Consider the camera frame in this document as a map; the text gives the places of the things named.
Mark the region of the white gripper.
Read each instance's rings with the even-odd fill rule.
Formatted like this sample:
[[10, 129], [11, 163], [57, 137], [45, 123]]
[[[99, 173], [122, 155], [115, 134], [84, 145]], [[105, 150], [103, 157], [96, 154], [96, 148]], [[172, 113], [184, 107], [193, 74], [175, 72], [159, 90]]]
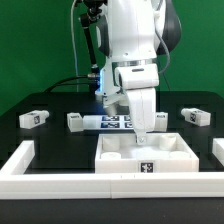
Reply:
[[155, 127], [156, 91], [154, 88], [128, 90], [126, 96], [136, 142], [145, 144], [146, 133]]

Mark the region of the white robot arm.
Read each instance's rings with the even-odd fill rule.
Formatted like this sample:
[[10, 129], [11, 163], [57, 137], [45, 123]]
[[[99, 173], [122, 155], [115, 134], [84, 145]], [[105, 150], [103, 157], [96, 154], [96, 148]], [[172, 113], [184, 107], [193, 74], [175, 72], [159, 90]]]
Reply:
[[106, 112], [113, 116], [124, 104], [137, 142], [155, 128], [159, 55], [168, 56], [181, 38], [181, 24], [172, 0], [108, 0], [97, 24], [98, 47], [106, 56], [100, 87]]

